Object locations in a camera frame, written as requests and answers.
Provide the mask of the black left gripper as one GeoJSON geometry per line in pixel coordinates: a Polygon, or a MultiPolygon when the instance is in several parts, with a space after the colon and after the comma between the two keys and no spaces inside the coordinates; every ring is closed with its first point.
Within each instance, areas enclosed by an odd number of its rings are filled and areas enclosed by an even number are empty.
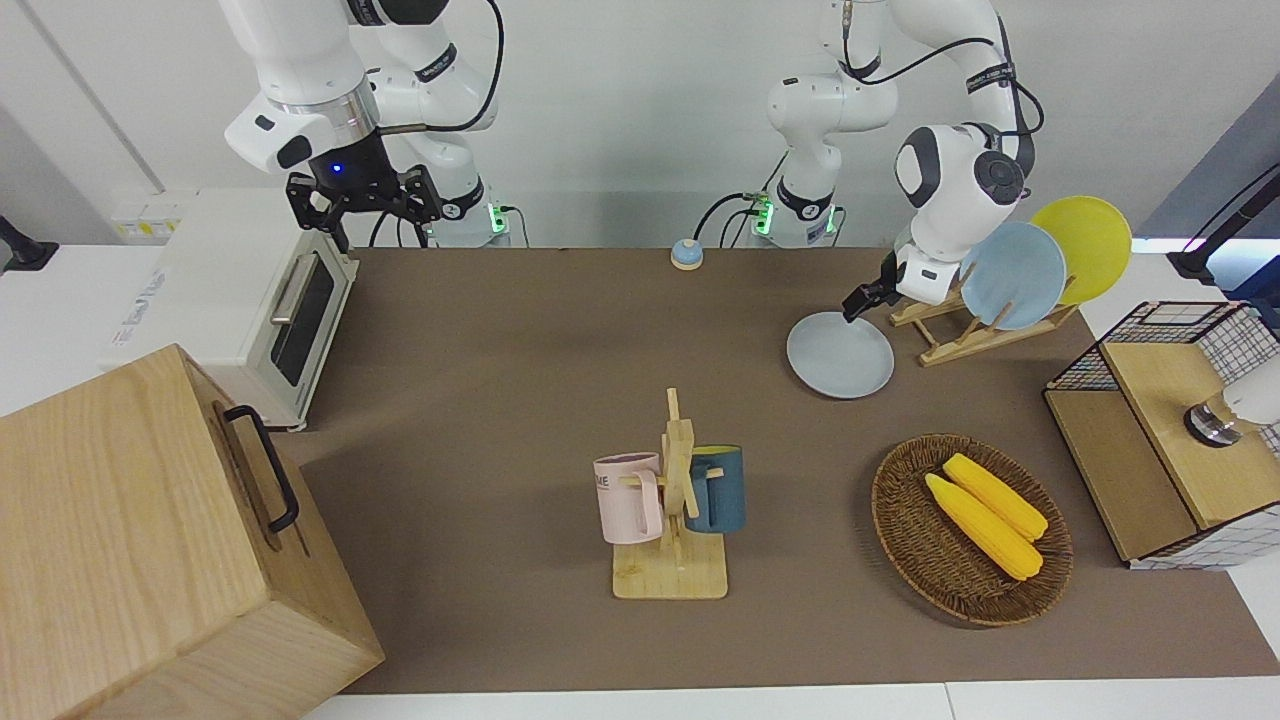
{"type": "Polygon", "coordinates": [[[890,251],[879,265],[878,278],[855,288],[842,301],[844,320],[852,323],[869,309],[896,305],[902,299],[897,290],[900,275],[897,255],[890,251]]]}

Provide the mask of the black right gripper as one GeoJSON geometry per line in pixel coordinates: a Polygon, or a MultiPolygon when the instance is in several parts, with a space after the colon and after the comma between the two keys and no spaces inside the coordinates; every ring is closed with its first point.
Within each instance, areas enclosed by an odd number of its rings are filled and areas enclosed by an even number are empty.
{"type": "Polygon", "coordinates": [[[443,218],[443,200],[426,165],[396,173],[378,131],[307,161],[311,176],[291,172],[285,197],[303,231],[329,236],[340,254],[349,252],[343,228],[346,211],[392,211],[416,225],[443,218]]]}

